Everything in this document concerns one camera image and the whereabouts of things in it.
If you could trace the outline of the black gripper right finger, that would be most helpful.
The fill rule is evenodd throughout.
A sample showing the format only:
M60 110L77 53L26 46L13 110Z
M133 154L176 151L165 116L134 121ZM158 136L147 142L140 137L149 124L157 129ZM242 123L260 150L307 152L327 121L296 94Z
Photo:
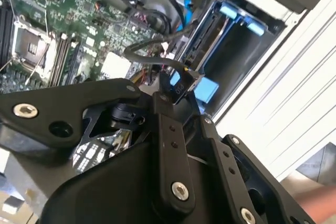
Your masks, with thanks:
M313 223L236 135L220 137L212 120L201 114L194 94L187 97L196 134L188 153L210 169L217 223Z

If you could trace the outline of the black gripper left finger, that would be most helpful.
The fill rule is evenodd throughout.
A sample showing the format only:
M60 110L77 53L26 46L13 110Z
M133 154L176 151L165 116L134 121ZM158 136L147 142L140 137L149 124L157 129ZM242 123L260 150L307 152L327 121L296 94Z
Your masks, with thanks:
M1 147L33 167L65 168L80 144L119 129L144 140L72 174L46 208L193 207L193 193L183 201L171 189L192 181L182 125L159 92L148 95L117 78L1 95Z

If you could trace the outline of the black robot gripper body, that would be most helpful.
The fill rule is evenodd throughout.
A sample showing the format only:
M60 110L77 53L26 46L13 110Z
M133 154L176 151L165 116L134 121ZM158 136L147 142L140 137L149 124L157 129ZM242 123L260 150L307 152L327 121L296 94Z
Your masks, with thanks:
M160 137L62 184L40 222L217 223L209 175L182 137Z

